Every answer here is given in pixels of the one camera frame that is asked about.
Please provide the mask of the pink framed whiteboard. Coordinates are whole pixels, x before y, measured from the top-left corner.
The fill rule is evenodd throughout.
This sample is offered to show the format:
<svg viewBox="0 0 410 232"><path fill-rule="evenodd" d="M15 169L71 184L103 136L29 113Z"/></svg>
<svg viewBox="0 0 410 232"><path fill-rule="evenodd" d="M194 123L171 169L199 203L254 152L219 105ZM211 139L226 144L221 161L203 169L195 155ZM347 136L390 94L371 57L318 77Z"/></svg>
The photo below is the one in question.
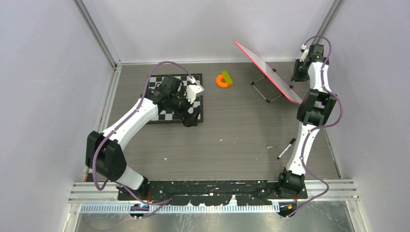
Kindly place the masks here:
<svg viewBox="0 0 410 232"><path fill-rule="evenodd" d="M272 68L256 53L241 45L238 41L234 43L247 55L247 57L258 67L258 69L273 83L276 88L292 103L301 104L302 99L281 79Z"/></svg>

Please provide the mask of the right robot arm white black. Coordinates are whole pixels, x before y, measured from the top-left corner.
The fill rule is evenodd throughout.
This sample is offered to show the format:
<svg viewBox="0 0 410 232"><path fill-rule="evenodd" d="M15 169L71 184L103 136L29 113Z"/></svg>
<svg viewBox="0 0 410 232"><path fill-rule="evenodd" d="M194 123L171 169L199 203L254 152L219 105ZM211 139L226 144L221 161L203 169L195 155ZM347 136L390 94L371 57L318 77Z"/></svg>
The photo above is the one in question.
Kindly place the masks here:
<svg viewBox="0 0 410 232"><path fill-rule="evenodd" d="M323 127L336 104L330 94L327 70L329 61L324 56L324 46L302 46L302 56L294 66L292 82L310 82L310 89L300 104L296 119L299 121L298 136L283 172L278 176L276 192L280 198L297 196L305 187L306 164L311 147L320 128Z"/></svg>

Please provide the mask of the black white marker pen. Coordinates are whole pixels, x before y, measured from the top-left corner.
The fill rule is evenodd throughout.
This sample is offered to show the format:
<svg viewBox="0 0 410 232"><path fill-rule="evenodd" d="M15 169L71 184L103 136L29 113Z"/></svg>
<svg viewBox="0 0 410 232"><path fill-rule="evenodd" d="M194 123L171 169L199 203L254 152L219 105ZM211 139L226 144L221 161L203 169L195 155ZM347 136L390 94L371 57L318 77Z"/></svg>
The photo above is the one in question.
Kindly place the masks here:
<svg viewBox="0 0 410 232"><path fill-rule="evenodd" d="M294 142L296 141L296 138L292 138L290 140L290 142L288 143L288 145L283 149L283 151L277 156L277 159L281 159L283 157L283 155L289 150L289 148L294 144Z"/></svg>

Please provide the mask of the black white chessboard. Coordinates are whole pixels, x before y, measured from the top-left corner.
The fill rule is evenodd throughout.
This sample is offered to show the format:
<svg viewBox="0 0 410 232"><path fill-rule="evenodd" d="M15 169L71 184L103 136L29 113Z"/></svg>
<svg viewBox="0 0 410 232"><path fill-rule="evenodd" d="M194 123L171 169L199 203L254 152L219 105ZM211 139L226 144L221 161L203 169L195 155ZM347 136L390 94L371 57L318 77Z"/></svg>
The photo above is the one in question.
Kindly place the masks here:
<svg viewBox="0 0 410 232"><path fill-rule="evenodd" d="M165 75L154 75L150 77L148 84L147 95L153 97L152 100L155 103L159 103L158 114L150 120L150 123L177 123L179 120L173 119L173 114L171 110L166 109L166 99L172 97L178 97L187 99L186 87L189 85L189 76L185 74L165 74ZM190 113L194 108L201 106L202 113L199 116L198 122L203 122L203 97L199 96L192 104Z"/></svg>

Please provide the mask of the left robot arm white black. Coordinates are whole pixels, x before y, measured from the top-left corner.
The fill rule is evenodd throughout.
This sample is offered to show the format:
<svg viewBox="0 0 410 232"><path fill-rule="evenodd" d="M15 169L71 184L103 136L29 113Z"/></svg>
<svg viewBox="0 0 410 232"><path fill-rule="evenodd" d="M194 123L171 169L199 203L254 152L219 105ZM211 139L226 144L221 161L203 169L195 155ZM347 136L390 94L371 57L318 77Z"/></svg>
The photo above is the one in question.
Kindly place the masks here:
<svg viewBox="0 0 410 232"><path fill-rule="evenodd" d="M119 183L122 191L130 190L135 199L143 200L149 192L148 179L127 164L124 148L143 126L166 110L184 127L197 126L201 109L191 112L190 108L203 92L204 88L195 79L185 85L182 80L166 75L161 83L147 88L134 107L116 123L88 135L86 166L107 180Z"/></svg>

